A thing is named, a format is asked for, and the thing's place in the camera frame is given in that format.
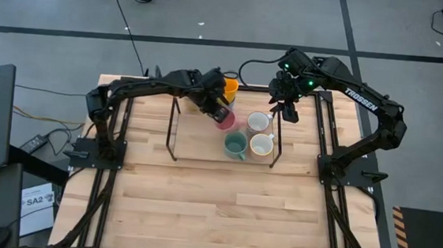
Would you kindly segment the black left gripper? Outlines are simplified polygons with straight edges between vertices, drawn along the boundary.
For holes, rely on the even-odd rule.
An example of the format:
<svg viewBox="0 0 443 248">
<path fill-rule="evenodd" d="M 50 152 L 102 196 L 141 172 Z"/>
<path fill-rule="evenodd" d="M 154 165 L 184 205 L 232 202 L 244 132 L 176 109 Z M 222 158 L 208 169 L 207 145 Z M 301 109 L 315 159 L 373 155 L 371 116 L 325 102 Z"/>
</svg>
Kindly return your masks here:
<svg viewBox="0 0 443 248">
<path fill-rule="evenodd" d="M 231 110 L 227 107 L 220 106 L 229 104 L 224 96 L 225 84 L 226 81 L 220 68 L 213 68 L 202 75 L 199 87 L 202 87 L 203 91 L 196 95 L 195 104 L 203 113 L 207 113 L 210 118 L 219 124 L 231 113 Z"/>
</svg>

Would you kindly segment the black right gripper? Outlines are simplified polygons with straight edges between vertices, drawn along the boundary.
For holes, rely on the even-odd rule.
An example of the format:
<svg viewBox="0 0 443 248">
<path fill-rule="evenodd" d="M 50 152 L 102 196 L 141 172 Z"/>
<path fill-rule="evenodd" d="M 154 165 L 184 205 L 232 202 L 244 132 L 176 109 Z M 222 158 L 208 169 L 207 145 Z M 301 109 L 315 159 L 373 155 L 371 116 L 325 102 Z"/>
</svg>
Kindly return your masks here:
<svg viewBox="0 0 443 248">
<path fill-rule="evenodd" d="M 291 123 L 298 122 L 299 116 L 295 110 L 295 104 L 288 103 L 291 101 L 298 102 L 298 99 L 303 96 L 298 81 L 289 73 L 278 70 L 268 85 L 268 92 L 271 96 L 269 102 L 275 103 L 275 106 L 272 107 L 272 112 L 280 113 L 282 111 L 283 120 Z"/>
</svg>

